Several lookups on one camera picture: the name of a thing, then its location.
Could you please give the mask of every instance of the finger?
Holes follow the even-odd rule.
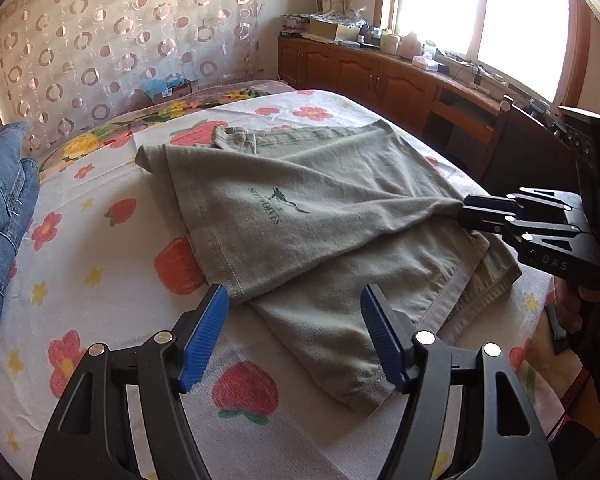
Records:
[[[555,299],[558,304],[570,310],[574,314],[580,312],[582,300],[578,295],[578,291],[574,289],[568,282],[561,278],[555,279]]]
[[[582,330],[582,318],[580,314],[572,312],[560,304],[555,306],[555,315],[558,318],[558,323],[570,334],[580,332]]]
[[[579,287],[578,293],[584,301],[589,303],[597,303],[600,301],[600,290],[589,290],[587,288]]]

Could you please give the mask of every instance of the cabinet door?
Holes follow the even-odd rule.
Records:
[[[378,103],[382,116],[410,134],[421,136],[436,93],[436,83],[416,70],[399,63],[382,62]]]
[[[376,108],[378,60],[341,47],[335,55],[336,92],[367,108]]]
[[[299,43],[289,38],[278,39],[278,73],[289,86],[299,89]]]
[[[333,91],[333,55],[330,47],[315,41],[301,52],[299,81],[305,89]]]

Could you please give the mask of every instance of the bright window pane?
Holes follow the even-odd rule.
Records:
[[[569,31],[569,0],[487,0],[478,60],[553,101]]]
[[[474,33],[478,0],[399,0],[397,33],[414,30],[421,42],[466,54]]]

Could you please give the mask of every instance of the wolf logo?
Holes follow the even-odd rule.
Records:
[[[296,204],[295,202],[291,202],[290,200],[288,200],[285,196],[284,193],[282,193],[282,191],[280,191],[277,187],[275,187],[273,189],[273,195],[271,195],[269,197],[269,200],[273,200],[273,199],[279,200],[282,203],[285,203],[287,205],[290,205],[291,207],[295,208],[296,211],[298,211],[299,213],[305,213],[305,214],[310,214],[308,211],[303,211],[302,209],[300,209],[298,207],[298,204]]]

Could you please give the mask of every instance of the wooden chair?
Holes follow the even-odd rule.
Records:
[[[571,149],[505,96],[476,180],[489,193],[505,196],[520,187],[579,193]]]

